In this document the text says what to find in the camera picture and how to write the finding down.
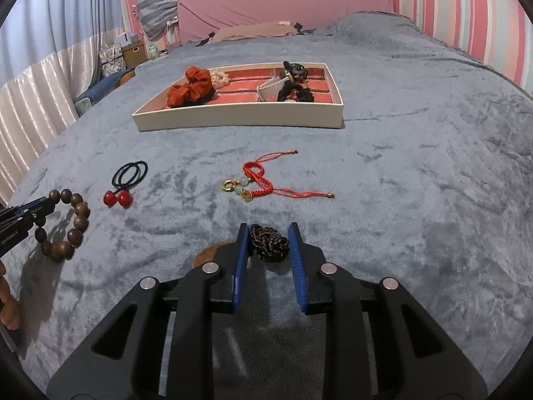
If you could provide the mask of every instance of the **white satin curtain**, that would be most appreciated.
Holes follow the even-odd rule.
[[[123,31],[121,0],[18,0],[0,28],[0,202],[77,119],[73,99]]]

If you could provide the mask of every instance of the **gray blanket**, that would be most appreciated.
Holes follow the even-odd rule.
[[[343,129],[214,127],[139,133],[131,114],[181,77],[272,61],[326,62],[344,99]],[[84,243],[59,266],[33,238],[4,257],[20,296],[24,369],[42,389],[102,317],[142,277],[183,276],[203,248],[234,240],[241,222],[304,240],[355,276],[398,278],[457,342],[490,389],[533,335],[531,135],[533,101],[401,16],[360,13],[305,36],[185,45],[145,66],[32,166],[11,200],[57,188],[92,209]],[[242,163],[267,163],[282,187],[327,198],[244,203],[220,189]],[[102,204],[116,169],[146,160],[130,209]],[[71,227],[60,204],[45,228]],[[235,317],[215,317],[217,399],[318,399],[324,319],[299,312],[288,264],[254,260]]]

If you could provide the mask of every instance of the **shallow tray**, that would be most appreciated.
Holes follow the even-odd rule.
[[[139,131],[204,126],[302,126],[337,128],[342,125],[344,104],[325,63],[302,63],[308,70],[307,86],[315,102],[257,102],[256,87],[280,74],[283,63],[243,64],[212,68],[228,73],[230,84],[217,91],[205,105],[169,108],[167,92],[175,81],[133,113]]]

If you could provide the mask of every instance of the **metal screw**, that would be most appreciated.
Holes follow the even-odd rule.
[[[214,274],[219,269],[219,265],[217,265],[215,262],[207,262],[202,266],[202,271],[204,271],[206,274]]]
[[[146,277],[141,280],[140,286],[145,290],[150,290],[151,288],[155,287],[156,283],[157,282],[155,278]]]
[[[400,284],[394,278],[386,278],[383,280],[383,287],[388,290],[396,290]]]
[[[337,266],[335,266],[333,263],[324,263],[320,270],[327,275],[335,274],[337,272]]]

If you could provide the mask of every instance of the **red string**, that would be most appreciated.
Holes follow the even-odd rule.
[[[297,150],[289,150],[287,152],[273,152],[267,153],[266,155],[260,156],[255,161],[248,161],[243,164],[243,171],[247,177],[256,182],[261,189],[250,191],[254,198],[266,196],[268,194],[276,194],[279,196],[290,197],[290,198],[307,198],[307,197],[328,197],[334,198],[335,195],[331,192],[315,192],[315,191],[304,191],[297,192],[290,188],[275,188],[272,182],[265,178],[265,168],[261,163],[267,161],[272,161],[278,159],[283,155],[296,155]]]

